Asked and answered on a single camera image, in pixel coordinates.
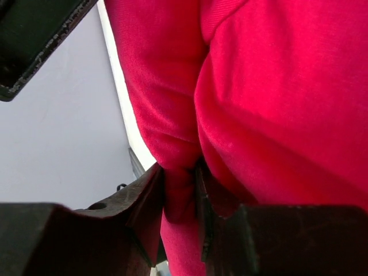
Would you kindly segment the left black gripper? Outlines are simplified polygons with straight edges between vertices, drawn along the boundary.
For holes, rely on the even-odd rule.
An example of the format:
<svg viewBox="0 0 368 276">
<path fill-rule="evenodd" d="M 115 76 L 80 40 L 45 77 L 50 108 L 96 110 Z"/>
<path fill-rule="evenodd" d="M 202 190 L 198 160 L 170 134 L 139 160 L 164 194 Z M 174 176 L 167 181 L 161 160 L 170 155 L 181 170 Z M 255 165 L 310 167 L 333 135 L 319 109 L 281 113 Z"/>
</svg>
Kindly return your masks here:
<svg viewBox="0 0 368 276">
<path fill-rule="evenodd" d="M 96 0 L 1 1 L 1 101 L 12 101 Z"/>
</svg>

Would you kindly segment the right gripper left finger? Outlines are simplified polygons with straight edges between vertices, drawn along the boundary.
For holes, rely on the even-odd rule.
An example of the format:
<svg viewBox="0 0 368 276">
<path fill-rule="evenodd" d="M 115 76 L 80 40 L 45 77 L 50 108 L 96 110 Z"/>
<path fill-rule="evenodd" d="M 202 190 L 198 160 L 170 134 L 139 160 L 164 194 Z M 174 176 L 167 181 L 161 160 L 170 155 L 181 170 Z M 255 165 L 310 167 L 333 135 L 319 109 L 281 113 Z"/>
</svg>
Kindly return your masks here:
<svg viewBox="0 0 368 276">
<path fill-rule="evenodd" d="M 1 204 L 2 275 L 149 275 L 158 260 L 163 170 L 87 209 Z"/>
</svg>

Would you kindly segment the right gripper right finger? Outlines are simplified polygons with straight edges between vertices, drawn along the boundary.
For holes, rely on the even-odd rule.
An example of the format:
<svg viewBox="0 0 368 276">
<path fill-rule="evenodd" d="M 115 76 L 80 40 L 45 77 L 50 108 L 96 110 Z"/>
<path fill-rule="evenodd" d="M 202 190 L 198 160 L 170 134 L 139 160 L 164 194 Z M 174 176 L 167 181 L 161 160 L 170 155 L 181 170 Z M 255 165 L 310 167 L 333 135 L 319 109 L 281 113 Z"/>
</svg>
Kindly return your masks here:
<svg viewBox="0 0 368 276">
<path fill-rule="evenodd" d="M 247 205 L 196 168 L 207 275 L 366 275 L 367 213 L 346 205 Z"/>
</svg>

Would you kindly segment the pink t shirt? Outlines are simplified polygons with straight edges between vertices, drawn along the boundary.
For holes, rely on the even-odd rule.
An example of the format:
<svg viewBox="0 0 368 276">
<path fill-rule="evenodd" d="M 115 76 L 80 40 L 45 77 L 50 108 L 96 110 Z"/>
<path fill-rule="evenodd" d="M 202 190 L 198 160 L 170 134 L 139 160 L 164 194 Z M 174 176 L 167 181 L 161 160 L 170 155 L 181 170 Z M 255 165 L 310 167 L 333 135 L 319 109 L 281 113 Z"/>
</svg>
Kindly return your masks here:
<svg viewBox="0 0 368 276">
<path fill-rule="evenodd" d="M 106 1 L 165 171 L 172 275 L 204 275 L 194 168 L 251 204 L 367 208 L 366 1 Z"/>
</svg>

